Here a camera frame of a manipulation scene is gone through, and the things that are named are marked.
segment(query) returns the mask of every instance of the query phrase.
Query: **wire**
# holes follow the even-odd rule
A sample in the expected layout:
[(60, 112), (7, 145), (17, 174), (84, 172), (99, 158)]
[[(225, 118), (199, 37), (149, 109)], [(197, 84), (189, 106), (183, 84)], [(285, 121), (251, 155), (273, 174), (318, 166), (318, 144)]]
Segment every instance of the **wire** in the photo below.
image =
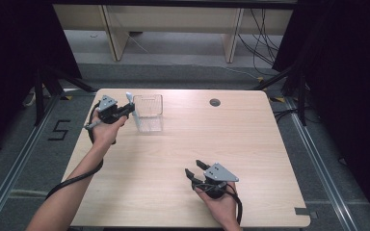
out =
[(225, 191), (225, 193), (228, 194), (228, 195), (230, 195), (236, 201), (236, 203), (237, 203), (237, 218), (236, 218), (236, 220), (240, 224), (240, 222), (242, 221), (242, 214), (243, 214), (242, 201), (240, 200), (240, 198), (237, 195), (237, 193), (232, 193), (232, 192), (229, 192), (229, 191)]
[[(256, 40), (258, 40), (259, 38), (257, 37), (257, 36), (255, 36), (255, 35), (252, 35), (253, 37), (254, 37), (254, 39), (256, 39)], [(262, 45), (267, 45), (265, 42), (263, 42), (263, 41), (259, 41)], [(274, 45), (274, 46), (270, 46), (269, 47), (270, 49), (272, 49), (272, 50), (275, 50), (275, 51), (278, 51), (278, 47), (276, 46), (276, 45)]]
[[(308, 109), (314, 109), (314, 108), (312, 106), (305, 106), (304, 109), (308, 110)], [(276, 123), (278, 123), (284, 116), (289, 115), (289, 114), (298, 113), (298, 112), (299, 112), (299, 109), (296, 108), (296, 109), (289, 109), (289, 110), (273, 112), (273, 113), (275, 114)], [(304, 118), (313, 123), (322, 123), (321, 120), (315, 121), (315, 120), (309, 119), (306, 116)]]
[(242, 41), (242, 43), (245, 45), (245, 47), (252, 52), (254, 55), (258, 56), (260, 59), (262, 59), (264, 62), (267, 64), (273, 64), (271, 60), (267, 59), (264, 55), (258, 53), (256, 50), (251, 48), (243, 39), (240, 35), (238, 35), (239, 39)]
[(272, 63), (273, 63), (274, 62), (273, 53), (269, 51), (270, 50), (269, 45), (267, 43), (266, 37), (264, 36), (265, 31), (266, 31), (266, 24), (264, 23), (265, 18), (266, 18), (266, 14), (265, 14), (263, 9), (261, 10), (261, 14), (262, 14), (262, 23), (261, 23), (261, 29), (259, 30), (260, 31), (260, 36), (263, 37), (263, 40), (266, 43), (267, 52), (269, 53), (269, 57), (270, 57), (270, 59), (272, 60)]
[(275, 56), (275, 54), (273, 54), (272, 49), (270, 49), (270, 45), (269, 45), (269, 42), (268, 42), (269, 37), (266, 34), (265, 18), (266, 18), (266, 10), (265, 9), (262, 9), (262, 32), (263, 32), (262, 37), (263, 37), (264, 41), (266, 42), (266, 46), (267, 46), (267, 50), (269, 52), (270, 58), (274, 62), (276, 56)]
[(254, 13), (253, 13), (253, 11), (252, 11), (252, 9), (251, 9), (251, 15), (253, 16), (253, 18), (254, 18), (254, 21), (255, 21), (255, 23), (256, 23), (256, 25), (257, 25), (257, 28), (259, 29), (259, 32), (260, 32), (260, 35), (263, 37), (263, 39), (265, 40), (265, 42), (261, 42), (262, 44), (264, 44), (264, 45), (266, 45), (267, 47), (268, 47), (268, 49), (274, 49), (274, 50), (276, 50), (276, 51), (278, 51), (278, 46), (276, 46), (273, 42), (272, 42), (272, 40), (270, 39), (270, 37), (267, 35), (267, 33), (266, 33), (266, 24), (265, 24), (265, 19), (266, 19), (266, 9), (262, 9), (262, 27), (260, 28), (259, 27), (259, 25), (258, 25), (258, 23), (257, 23), (257, 20), (256, 20), (256, 18), (255, 18), (255, 16), (254, 16)]
[(236, 190), (229, 184), (226, 184), (227, 186), (229, 186), (232, 190), (233, 190), (233, 193), (236, 193)]
[[(94, 112), (94, 110), (98, 107), (98, 105), (99, 105), (99, 102), (97, 103), (97, 104), (95, 104), (93, 107), (92, 107), (92, 111), (91, 111), (91, 113), (90, 113), (90, 118), (89, 118), (89, 123), (92, 123), (92, 120), (93, 120), (93, 112)], [(92, 142), (94, 142), (94, 137), (93, 137), (93, 130), (88, 130), (89, 131), (89, 137), (90, 137), (90, 140), (92, 141)], [(60, 190), (60, 189), (62, 189), (62, 188), (64, 188), (64, 187), (66, 187), (66, 186), (68, 186), (68, 185), (71, 185), (71, 184), (73, 184), (73, 183), (76, 183), (77, 181), (81, 181), (81, 180), (83, 180), (83, 179), (86, 179), (86, 178), (88, 178), (89, 176), (92, 176), (92, 175), (94, 175), (94, 174), (96, 174), (98, 171), (100, 171), (101, 170), (101, 168), (103, 167), (103, 163), (104, 163), (104, 161), (103, 160), (101, 160), (101, 162), (98, 164), (98, 166), (95, 168), (95, 169), (93, 169), (93, 170), (91, 170), (91, 171), (89, 171), (89, 172), (86, 172), (86, 173), (84, 173), (84, 174), (81, 174), (81, 175), (79, 175), (79, 176), (76, 176), (76, 177), (73, 177), (73, 178), (71, 178), (71, 179), (68, 179), (68, 180), (65, 180), (64, 182), (62, 182), (62, 183), (60, 183), (60, 184), (58, 184), (57, 186), (55, 186), (48, 194), (47, 194), (47, 196), (46, 196), (46, 198), (45, 198), (45, 200), (47, 200), (47, 198), (49, 198), (53, 193), (55, 193), (55, 192), (57, 192), (58, 190)]]

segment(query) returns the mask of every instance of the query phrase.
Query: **gray carpet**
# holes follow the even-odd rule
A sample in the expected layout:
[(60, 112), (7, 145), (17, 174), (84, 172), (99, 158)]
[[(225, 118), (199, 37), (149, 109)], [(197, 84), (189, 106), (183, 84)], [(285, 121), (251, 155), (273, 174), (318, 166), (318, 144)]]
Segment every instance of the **gray carpet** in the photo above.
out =
[[(80, 64), (84, 82), (95, 88), (152, 88), (152, 89), (216, 89), (247, 90), (258, 85), (258, 80), (244, 73), (229, 71), (220, 67), (190, 65), (108, 65)], [(262, 75), (253, 68), (235, 68), (256, 77)], [(270, 69), (260, 72), (274, 74)], [(75, 88), (62, 81), (65, 88)], [(282, 81), (266, 89), (270, 97), (281, 96)], [(27, 165), (22, 171), (13, 193), (0, 214), (0, 230), (24, 230), (31, 216), (42, 203), (44, 195), (61, 181), (68, 159), (77, 141), (85, 116), (93, 102), (93, 96), (73, 96), (61, 100), (48, 120), (39, 143), (33, 150)], [(286, 110), (281, 102), (271, 102), (274, 111)], [(307, 129), (317, 148), (322, 153), (337, 187), (348, 203), (360, 230), (370, 230), (370, 206), (357, 186), (351, 172), (337, 162), (339, 152), (322, 123), (316, 121), (315, 111), (307, 111)], [(11, 164), (26, 141), (35, 115), (34, 108), (18, 113), (13, 125), (2, 138), (3, 150), (0, 151), (0, 184)], [(59, 120), (58, 128), (68, 130), (62, 141), (49, 141), (62, 134), (54, 133), (53, 128)], [(312, 212), (311, 224), (304, 230), (343, 230), (335, 211), (325, 193), (323, 185), (308, 157), (303, 142), (290, 115), (282, 118), (278, 128), (285, 143), (290, 161), (296, 173), (307, 208)], [(84, 227), (83, 230), (102, 230)]]

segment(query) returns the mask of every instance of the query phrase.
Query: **wooden table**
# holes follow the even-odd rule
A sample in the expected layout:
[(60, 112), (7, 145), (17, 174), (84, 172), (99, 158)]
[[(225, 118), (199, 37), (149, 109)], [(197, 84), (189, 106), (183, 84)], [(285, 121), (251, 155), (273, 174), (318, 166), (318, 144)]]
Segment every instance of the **wooden table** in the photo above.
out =
[[(100, 90), (125, 105), (162, 94), (162, 132), (140, 133), (130, 117), (104, 158), (72, 223), (77, 226), (218, 227), (191, 189), (184, 168), (204, 179), (196, 159), (219, 162), (240, 178), (243, 227), (305, 227), (309, 216), (266, 94), (241, 90)], [(219, 99), (221, 105), (209, 101)], [(92, 146), (82, 129), (68, 176)]]

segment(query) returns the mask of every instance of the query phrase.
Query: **round hole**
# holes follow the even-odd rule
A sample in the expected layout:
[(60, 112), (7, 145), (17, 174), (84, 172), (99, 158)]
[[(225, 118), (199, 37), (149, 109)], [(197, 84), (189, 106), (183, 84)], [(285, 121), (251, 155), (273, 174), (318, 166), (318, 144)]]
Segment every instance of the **round hole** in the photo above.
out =
[(209, 103), (214, 107), (218, 107), (219, 105), (221, 105), (221, 101), (219, 99), (211, 99)]

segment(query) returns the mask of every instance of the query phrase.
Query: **hand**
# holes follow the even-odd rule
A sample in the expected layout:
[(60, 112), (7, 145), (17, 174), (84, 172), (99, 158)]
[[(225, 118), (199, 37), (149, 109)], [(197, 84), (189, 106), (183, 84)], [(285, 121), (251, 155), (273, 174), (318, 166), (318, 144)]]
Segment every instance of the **hand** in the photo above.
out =
[[(98, 117), (97, 109), (94, 110), (92, 113), (92, 122), (98, 121), (100, 118)], [(94, 143), (101, 142), (104, 144), (111, 145), (117, 136), (117, 132), (119, 128), (122, 127), (127, 120), (127, 116), (122, 116), (118, 121), (107, 124), (107, 123), (99, 123), (98, 125), (94, 126), (92, 129), (92, 134), (94, 136)]]
[[(228, 182), (227, 184), (236, 191), (234, 182)], [(234, 192), (230, 186), (226, 187), (227, 191), (230, 193), (237, 193)], [(213, 199), (199, 188), (195, 188), (195, 191), (203, 202), (205, 202), (212, 217), (224, 230), (240, 230), (240, 226), (236, 220), (236, 201), (230, 195), (225, 193), (221, 198)]]

